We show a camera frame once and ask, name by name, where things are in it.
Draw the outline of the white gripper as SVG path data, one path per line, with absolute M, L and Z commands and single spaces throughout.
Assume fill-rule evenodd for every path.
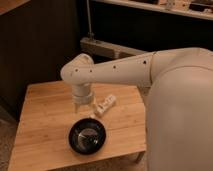
M 94 99 L 94 93 L 90 83 L 73 85 L 72 97 L 74 101 L 74 113 L 78 113 L 79 105 L 88 105 L 91 110 L 94 110 L 94 105 L 90 104 Z

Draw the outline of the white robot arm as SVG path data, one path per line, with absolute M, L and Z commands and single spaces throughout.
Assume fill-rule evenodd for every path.
M 146 89 L 147 171 L 213 171 L 213 51 L 161 50 L 99 64 L 80 54 L 61 78 L 77 104 L 92 101 L 93 83 Z

